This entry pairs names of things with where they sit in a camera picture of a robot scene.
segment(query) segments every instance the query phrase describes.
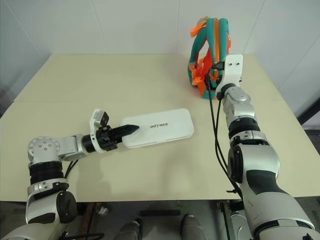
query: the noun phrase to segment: white wall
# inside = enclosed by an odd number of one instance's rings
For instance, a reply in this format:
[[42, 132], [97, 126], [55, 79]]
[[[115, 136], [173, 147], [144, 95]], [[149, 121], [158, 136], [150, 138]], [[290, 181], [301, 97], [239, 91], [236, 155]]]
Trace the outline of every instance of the white wall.
[[255, 53], [297, 116], [320, 96], [318, 0], [0, 0], [0, 8], [2, 110], [52, 53], [189, 53], [203, 16], [229, 20], [231, 52]]

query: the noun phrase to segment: floor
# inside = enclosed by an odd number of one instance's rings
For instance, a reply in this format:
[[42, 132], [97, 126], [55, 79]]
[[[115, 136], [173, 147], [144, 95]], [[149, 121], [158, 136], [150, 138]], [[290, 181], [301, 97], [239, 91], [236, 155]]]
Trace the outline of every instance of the floor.
[[[320, 154], [320, 136], [309, 136]], [[302, 206], [315, 229], [320, 232], [320, 196], [299, 197]], [[219, 212], [217, 202], [213, 200], [184, 201], [144, 201], [103, 203], [108, 209], [107, 215], [94, 214], [91, 232], [104, 232], [104, 240], [112, 240], [119, 229], [127, 222], [139, 217], [142, 210], [180, 210], [178, 216], [143, 217], [144, 240], [180, 240], [180, 222], [185, 214], [193, 214], [200, 222], [207, 240], [226, 240], [226, 227], [223, 214]], [[25, 203], [0, 202], [0, 238], [13, 229], [25, 224]], [[248, 240], [249, 232], [243, 211], [233, 213], [235, 240]], [[67, 228], [69, 236], [79, 232], [82, 216], [78, 216]]]

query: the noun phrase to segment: unitree logo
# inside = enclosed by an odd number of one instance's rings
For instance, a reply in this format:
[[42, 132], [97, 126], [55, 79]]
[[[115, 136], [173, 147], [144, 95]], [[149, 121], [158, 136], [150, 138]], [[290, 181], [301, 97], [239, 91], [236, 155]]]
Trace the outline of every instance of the unitree logo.
[[154, 124], [154, 125], [150, 125], [150, 128], [153, 129], [153, 128], [159, 128], [159, 127], [165, 127], [165, 126], [168, 126], [169, 123], [162, 123], [162, 124]]

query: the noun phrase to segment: table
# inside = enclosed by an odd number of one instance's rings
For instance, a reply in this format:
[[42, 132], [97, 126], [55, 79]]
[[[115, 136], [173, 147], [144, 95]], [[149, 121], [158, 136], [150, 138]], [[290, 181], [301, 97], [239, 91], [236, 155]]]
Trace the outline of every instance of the table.
[[[69, 175], [78, 202], [236, 199], [214, 153], [209, 101], [191, 87], [187, 64], [185, 55], [52, 55], [0, 119], [0, 200], [26, 200], [31, 139], [88, 134], [95, 108], [109, 114], [112, 127], [127, 116], [186, 108], [194, 134], [134, 149], [119, 144], [81, 159]], [[279, 155], [279, 186], [294, 197], [320, 195], [320, 157], [253, 55], [244, 56], [242, 78]], [[227, 157], [223, 112], [218, 135]]]

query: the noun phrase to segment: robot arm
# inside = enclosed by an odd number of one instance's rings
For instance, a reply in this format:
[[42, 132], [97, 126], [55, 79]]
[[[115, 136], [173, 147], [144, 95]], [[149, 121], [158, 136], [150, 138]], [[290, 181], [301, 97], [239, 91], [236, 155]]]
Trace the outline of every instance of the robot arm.
[[260, 131], [250, 97], [239, 87], [243, 56], [228, 55], [216, 88], [229, 130], [227, 172], [240, 185], [245, 214], [256, 240], [319, 240], [298, 202], [278, 187], [280, 161]]
[[77, 216], [77, 203], [67, 191], [69, 184], [62, 172], [62, 161], [84, 158], [92, 152], [114, 150], [122, 137], [136, 131], [136, 125], [111, 128], [106, 112], [96, 109], [90, 134], [53, 138], [41, 136], [28, 145], [30, 186], [27, 189], [26, 225], [2, 240], [58, 240], [67, 224]]

